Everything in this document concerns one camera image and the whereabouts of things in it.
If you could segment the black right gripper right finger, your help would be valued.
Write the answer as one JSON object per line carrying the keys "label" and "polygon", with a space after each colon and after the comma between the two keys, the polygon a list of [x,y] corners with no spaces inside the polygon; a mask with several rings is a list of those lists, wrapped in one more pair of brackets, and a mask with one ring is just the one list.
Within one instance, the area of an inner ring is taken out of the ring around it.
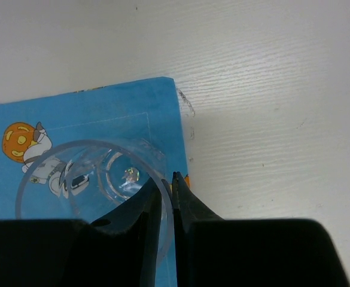
{"label": "black right gripper right finger", "polygon": [[179,286],[349,286],[326,229],[311,219],[219,217],[172,178]]}

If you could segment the clear plastic cup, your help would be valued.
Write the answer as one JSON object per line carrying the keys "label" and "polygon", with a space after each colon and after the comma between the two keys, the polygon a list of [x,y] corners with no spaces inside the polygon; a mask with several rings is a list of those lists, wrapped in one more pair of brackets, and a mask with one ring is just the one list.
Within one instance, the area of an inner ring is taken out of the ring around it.
{"label": "clear plastic cup", "polygon": [[53,146],[45,138],[24,153],[16,219],[82,219],[93,222],[119,207],[152,179],[162,197],[157,265],[173,238],[166,156],[145,139],[77,140]]}

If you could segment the blue space print placemat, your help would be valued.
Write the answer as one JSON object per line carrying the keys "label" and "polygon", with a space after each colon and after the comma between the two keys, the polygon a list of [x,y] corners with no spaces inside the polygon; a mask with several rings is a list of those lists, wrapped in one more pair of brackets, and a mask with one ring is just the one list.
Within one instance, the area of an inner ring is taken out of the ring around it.
{"label": "blue space print placemat", "polygon": [[[85,139],[150,142],[166,156],[163,183],[173,220],[168,185],[174,172],[187,176],[188,169],[178,93],[172,79],[152,78],[0,104],[0,220],[38,220],[16,219],[15,204],[24,175],[22,157],[32,144],[45,138],[53,146]],[[154,286],[177,285],[173,225],[171,231],[170,248],[156,265]]]}

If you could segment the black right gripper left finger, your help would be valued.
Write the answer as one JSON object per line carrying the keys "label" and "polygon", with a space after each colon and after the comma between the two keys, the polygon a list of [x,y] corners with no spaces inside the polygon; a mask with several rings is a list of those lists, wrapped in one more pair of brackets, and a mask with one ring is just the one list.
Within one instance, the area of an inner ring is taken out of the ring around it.
{"label": "black right gripper left finger", "polygon": [[0,286],[154,286],[161,214],[149,179],[92,223],[0,220]]}

